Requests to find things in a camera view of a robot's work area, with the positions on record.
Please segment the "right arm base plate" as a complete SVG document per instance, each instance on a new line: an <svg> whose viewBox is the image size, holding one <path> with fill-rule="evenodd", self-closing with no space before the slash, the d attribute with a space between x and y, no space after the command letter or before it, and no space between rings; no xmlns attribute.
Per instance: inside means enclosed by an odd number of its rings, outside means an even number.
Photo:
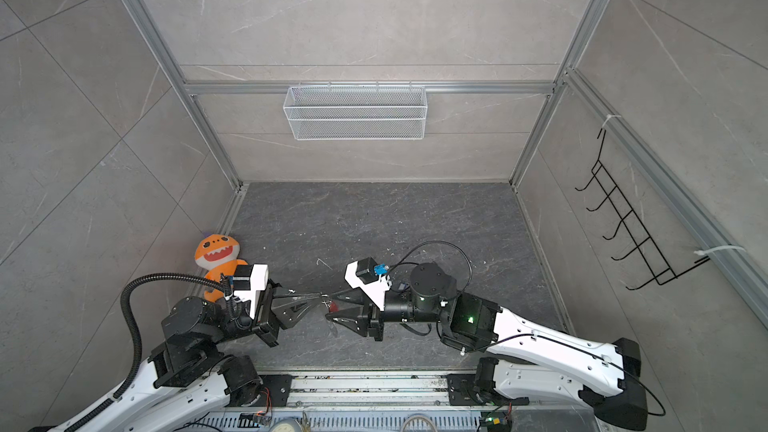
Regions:
<svg viewBox="0 0 768 432"><path fill-rule="evenodd" d="M495 390L490 378L475 374L448 374L446 376L449 403L452 406L527 406L528 397L510 399Z"/></svg>

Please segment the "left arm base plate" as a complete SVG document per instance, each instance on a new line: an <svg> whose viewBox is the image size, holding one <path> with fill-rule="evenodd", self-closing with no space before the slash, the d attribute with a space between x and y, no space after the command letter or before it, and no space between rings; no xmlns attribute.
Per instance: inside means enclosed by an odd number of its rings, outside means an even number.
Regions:
<svg viewBox="0 0 768 432"><path fill-rule="evenodd" d="M270 407L285 407L291 392L293 376L288 374L267 374L259 382L246 387L240 407L266 410Z"/></svg>

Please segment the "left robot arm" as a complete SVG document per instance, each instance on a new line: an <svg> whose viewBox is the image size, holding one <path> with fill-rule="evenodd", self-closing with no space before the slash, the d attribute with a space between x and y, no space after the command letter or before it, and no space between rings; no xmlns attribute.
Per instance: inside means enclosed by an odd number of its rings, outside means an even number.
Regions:
<svg viewBox="0 0 768 432"><path fill-rule="evenodd" d="M221 292L221 298L180 300L162 322L163 342L146 354L131 297L140 286L163 278L161 274L140 277L121 294L120 307L133 343L126 378L57 425L57 430L173 431L218 407L272 405L272 393L252 359L225 354L218 346L256 335L274 347L280 331L298 319L297 314L281 308L296 305L306 310L320 302L322 295L283 296L276 294L273 282L257 290L245 279L198 278L197 283Z"/></svg>

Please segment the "aluminium rail frame front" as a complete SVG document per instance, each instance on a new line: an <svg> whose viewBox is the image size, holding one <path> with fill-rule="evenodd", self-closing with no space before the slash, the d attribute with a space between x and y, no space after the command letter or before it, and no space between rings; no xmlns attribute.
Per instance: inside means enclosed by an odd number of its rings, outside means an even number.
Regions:
<svg viewBox="0 0 768 432"><path fill-rule="evenodd" d="M574 382L515 366L527 406L452 406L446 376L471 371L304 371L285 407L225 406L173 431L610 431Z"/></svg>

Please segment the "orange shark plush toy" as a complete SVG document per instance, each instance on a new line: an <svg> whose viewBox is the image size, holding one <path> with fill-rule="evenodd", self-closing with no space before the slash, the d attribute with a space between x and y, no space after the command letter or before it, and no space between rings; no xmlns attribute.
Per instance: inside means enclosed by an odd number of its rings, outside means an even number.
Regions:
<svg viewBox="0 0 768 432"><path fill-rule="evenodd" d="M233 276L238 266L247 264L239 254L240 243L234 237L211 234L198 245L195 262L207 270L205 279L219 284L223 276Z"/></svg>

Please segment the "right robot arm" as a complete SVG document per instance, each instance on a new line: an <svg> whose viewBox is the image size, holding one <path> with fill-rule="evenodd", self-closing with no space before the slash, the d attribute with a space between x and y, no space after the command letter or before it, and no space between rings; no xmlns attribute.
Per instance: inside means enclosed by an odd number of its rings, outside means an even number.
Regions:
<svg viewBox="0 0 768 432"><path fill-rule="evenodd" d="M481 353L467 387L479 403L553 399L592 409L599 420L631 431L647 427L647 392L640 382L638 344L601 343L542 326L495 302L462 292L437 263L415 264L406 285L393 289L391 267L364 259L348 265L351 287L326 318L376 341L387 323L426 323L463 354Z"/></svg>

